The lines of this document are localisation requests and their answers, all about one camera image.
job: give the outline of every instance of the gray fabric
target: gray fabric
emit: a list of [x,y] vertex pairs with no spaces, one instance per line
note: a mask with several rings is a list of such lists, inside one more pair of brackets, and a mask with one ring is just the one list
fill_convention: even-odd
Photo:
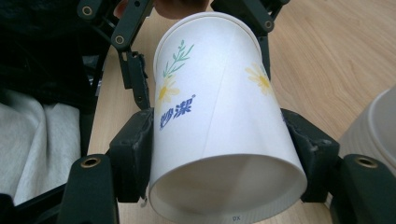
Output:
[[64,184],[79,137],[76,108],[0,89],[0,192],[20,204]]

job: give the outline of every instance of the stacked cup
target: stacked cup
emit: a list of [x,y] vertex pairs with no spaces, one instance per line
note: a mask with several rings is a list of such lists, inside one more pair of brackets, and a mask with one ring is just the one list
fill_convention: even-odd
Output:
[[339,143],[340,156],[361,154],[375,158],[396,176],[396,86],[380,93]]

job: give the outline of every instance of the wooden table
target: wooden table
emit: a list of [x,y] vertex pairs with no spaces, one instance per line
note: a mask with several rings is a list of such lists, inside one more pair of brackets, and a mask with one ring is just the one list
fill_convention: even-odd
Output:
[[[269,34],[272,83],[280,106],[339,139],[364,107],[396,84],[395,11],[396,1],[392,0],[291,0]],[[146,56],[151,103],[154,52],[174,23],[153,10],[133,45],[133,50]],[[111,49],[90,154],[105,153],[109,142],[137,110],[132,91],[123,88],[118,56]],[[170,223],[143,202],[120,204],[120,222]],[[260,223],[325,224],[332,220],[323,204],[297,202]]]

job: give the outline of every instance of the floral pattern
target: floral pattern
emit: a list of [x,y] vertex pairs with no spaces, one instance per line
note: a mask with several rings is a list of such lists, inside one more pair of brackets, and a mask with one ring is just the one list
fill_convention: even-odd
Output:
[[268,79],[268,76],[266,75],[266,72],[264,70],[263,66],[258,66],[256,63],[252,64],[253,68],[246,68],[245,71],[247,71],[250,76],[248,79],[251,81],[257,83],[257,85],[260,87],[262,90],[262,94],[273,94],[273,90],[271,88],[270,80]]
[[172,96],[180,94],[180,89],[174,87],[176,83],[176,72],[183,67],[186,60],[190,58],[189,54],[193,47],[194,45],[191,45],[188,50],[186,50],[186,45],[184,45],[184,40],[182,40],[180,46],[178,46],[178,52],[172,55],[172,63],[170,65],[169,61],[166,63],[165,69],[163,70],[163,84],[160,87],[160,92],[155,103],[155,111],[162,111],[164,103],[171,103]]

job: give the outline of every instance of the paper cup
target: paper cup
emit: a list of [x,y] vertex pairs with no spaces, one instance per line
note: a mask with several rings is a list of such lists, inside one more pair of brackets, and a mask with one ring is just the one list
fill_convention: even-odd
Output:
[[396,176],[396,86],[383,91],[361,112],[340,138],[340,155],[375,158]]
[[175,24],[154,57],[149,199],[178,223],[252,223],[304,193],[306,177],[254,34],[199,13]]

